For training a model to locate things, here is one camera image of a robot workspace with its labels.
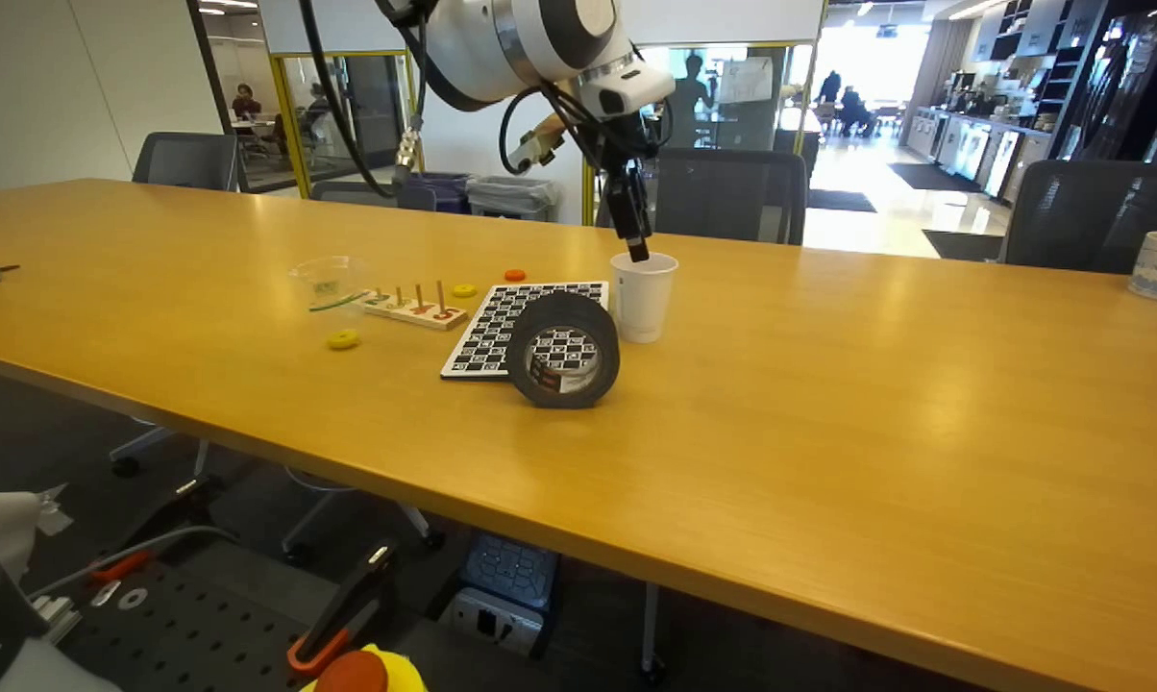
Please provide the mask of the grey bin with liner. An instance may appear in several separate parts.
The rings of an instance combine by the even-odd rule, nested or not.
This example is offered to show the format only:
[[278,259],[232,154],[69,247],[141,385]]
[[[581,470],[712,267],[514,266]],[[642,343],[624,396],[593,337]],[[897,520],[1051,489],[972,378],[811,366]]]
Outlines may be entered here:
[[535,177],[473,176],[467,179],[467,201],[476,216],[557,222],[560,187]]

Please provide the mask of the floor power box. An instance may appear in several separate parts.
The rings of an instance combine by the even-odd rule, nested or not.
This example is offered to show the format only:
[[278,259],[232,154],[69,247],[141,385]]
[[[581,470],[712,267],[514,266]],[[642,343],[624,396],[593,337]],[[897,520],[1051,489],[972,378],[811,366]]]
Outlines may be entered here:
[[554,630],[560,555],[476,531],[443,592],[439,623],[482,643],[539,660]]

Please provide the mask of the white cloth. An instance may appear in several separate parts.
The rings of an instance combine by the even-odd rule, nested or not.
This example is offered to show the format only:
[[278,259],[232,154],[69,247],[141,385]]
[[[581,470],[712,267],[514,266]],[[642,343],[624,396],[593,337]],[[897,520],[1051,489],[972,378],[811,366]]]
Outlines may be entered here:
[[72,525],[59,503],[65,483],[42,491],[0,492],[0,565],[20,582],[28,573],[40,533],[52,537]]

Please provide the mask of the dark floor mat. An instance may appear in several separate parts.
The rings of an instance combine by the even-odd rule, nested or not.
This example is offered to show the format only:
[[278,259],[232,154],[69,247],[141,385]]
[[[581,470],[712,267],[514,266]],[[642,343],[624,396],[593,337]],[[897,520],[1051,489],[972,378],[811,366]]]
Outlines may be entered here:
[[973,181],[946,172],[935,163],[891,162],[887,165],[908,187],[918,191],[978,191]]
[[874,203],[858,192],[830,191],[830,189],[811,187],[806,197],[808,209],[852,211],[852,213],[876,213]]
[[1004,237],[1001,235],[931,229],[924,229],[923,234],[934,253],[943,260],[997,263],[1003,251]]

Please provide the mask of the white paper cup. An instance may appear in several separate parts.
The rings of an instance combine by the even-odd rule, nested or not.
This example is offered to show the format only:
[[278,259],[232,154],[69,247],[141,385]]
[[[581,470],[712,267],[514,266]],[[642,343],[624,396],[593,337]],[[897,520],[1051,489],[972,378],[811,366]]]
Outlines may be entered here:
[[622,341],[657,341],[665,330],[679,262],[666,253],[651,253],[644,262],[618,253],[610,264],[614,273],[613,315]]

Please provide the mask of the group of people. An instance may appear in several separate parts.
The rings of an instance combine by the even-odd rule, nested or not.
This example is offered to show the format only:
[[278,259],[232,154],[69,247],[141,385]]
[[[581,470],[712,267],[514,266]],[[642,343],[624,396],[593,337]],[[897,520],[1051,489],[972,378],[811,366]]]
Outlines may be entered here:
[[838,123],[839,137],[874,137],[876,115],[854,87],[843,86],[837,69],[830,69],[821,80],[817,106],[819,113],[830,115],[830,122]]

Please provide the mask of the small orange clamp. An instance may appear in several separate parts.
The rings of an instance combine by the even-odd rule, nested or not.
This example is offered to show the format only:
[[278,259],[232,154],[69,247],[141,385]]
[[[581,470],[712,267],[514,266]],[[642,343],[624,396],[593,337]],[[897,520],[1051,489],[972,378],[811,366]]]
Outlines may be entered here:
[[143,565],[152,561],[153,557],[154,552],[152,549],[143,549],[143,551],[121,557],[121,560],[117,560],[103,569],[90,570],[89,582],[93,586],[108,586],[110,582],[121,581],[130,577],[131,574],[142,570]]

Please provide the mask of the black white checker board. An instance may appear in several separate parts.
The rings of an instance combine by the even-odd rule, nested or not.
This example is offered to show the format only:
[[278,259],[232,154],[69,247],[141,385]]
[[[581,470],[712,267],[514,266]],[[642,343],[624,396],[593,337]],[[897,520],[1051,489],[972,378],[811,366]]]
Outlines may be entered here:
[[[500,381],[508,378],[504,352],[513,323],[523,308],[553,292],[572,292],[607,307],[606,282],[498,284],[482,299],[476,316],[460,334],[439,377],[444,381]],[[598,355],[594,337],[578,327],[555,327],[535,337],[529,354],[553,369],[577,374]]]

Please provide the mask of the kitchen counter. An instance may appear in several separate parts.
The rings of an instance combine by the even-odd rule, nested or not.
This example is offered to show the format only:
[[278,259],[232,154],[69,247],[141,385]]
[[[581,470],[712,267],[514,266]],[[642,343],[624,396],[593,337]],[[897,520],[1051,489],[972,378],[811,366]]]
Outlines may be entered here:
[[1047,159],[1051,140],[1052,132],[921,106],[905,118],[900,143],[979,192],[1014,205],[1022,176],[1031,163]]

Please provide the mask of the white paper sheet on glass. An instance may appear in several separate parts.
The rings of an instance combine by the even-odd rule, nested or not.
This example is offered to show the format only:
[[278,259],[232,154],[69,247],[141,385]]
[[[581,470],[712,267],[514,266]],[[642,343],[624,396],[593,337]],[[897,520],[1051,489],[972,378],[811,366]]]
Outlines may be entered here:
[[715,98],[720,105],[774,101],[778,97],[778,82],[775,62],[771,57],[724,61],[721,64]]

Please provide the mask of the black tape roll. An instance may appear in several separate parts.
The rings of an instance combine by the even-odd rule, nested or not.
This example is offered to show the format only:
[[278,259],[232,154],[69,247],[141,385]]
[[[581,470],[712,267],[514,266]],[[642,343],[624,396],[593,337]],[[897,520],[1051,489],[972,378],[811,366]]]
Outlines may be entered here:
[[595,407],[621,371],[612,315],[595,299],[574,292],[529,301],[513,323],[504,371],[536,407]]

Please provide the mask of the colorless plastic cup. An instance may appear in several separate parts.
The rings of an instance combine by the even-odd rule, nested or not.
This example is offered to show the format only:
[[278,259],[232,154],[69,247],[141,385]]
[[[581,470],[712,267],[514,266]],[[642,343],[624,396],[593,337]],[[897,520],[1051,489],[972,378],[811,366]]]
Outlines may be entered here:
[[358,327],[359,301],[368,294],[368,264],[356,256],[319,256],[293,266],[289,277],[296,303],[311,327],[340,332]]

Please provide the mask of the grey office chair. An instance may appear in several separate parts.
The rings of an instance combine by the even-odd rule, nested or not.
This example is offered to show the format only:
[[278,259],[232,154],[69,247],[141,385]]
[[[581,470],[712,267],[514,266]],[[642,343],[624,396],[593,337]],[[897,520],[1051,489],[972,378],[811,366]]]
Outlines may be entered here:
[[[381,207],[381,209],[401,209],[400,196],[395,198],[381,197],[373,192],[373,187],[359,183],[338,183],[327,181],[314,186],[310,193],[311,201],[320,203],[351,203],[366,207]],[[340,332],[324,332],[327,349],[332,352],[346,352],[355,349],[360,343],[359,323],[358,327],[340,330]],[[330,481],[319,476],[308,474],[301,470],[285,469],[293,483],[305,489],[314,491],[316,501],[314,507],[307,509],[305,515],[299,518],[281,540],[283,557],[294,566],[303,566],[314,559],[315,546],[310,542],[310,536],[318,522],[327,517],[334,507],[349,507],[360,494],[358,489],[342,485],[342,483]]]
[[[146,185],[206,189],[239,192],[243,163],[237,153],[237,137],[218,133],[155,132],[145,137],[132,181]],[[110,451],[111,470],[120,478],[139,473],[140,452],[175,436],[175,430],[143,420],[143,434]]]
[[665,148],[646,162],[644,181],[647,209],[622,181],[602,209],[634,262],[653,253],[653,234],[802,245],[810,172],[798,154]]
[[1157,231],[1157,163],[1039,161],[1022,176],[1001,264],[1128,275]]

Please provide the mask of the blue bin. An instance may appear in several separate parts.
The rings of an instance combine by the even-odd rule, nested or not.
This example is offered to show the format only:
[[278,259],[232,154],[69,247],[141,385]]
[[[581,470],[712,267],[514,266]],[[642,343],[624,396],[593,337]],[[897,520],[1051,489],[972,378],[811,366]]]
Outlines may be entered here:
[[401,209],[432,209],[437,213],[470,215],[467,172],[413,172],[400,187]]

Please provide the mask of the wooden peg counting board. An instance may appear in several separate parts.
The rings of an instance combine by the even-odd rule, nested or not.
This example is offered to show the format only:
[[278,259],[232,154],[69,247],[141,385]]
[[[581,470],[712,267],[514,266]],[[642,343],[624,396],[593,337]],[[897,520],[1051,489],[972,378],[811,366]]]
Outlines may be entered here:
[[412,295],[407,295],[401,287],[395,287],[390,292],[382,292],[379,288],[367,290],[359,295],[356,303],[367,314],[403,321],[413,327],[426,327],[435,332],[450,332],[469,319],[467,310],[444,302],[442,290],[439,290],[436,301],[426,302],[419,284]]

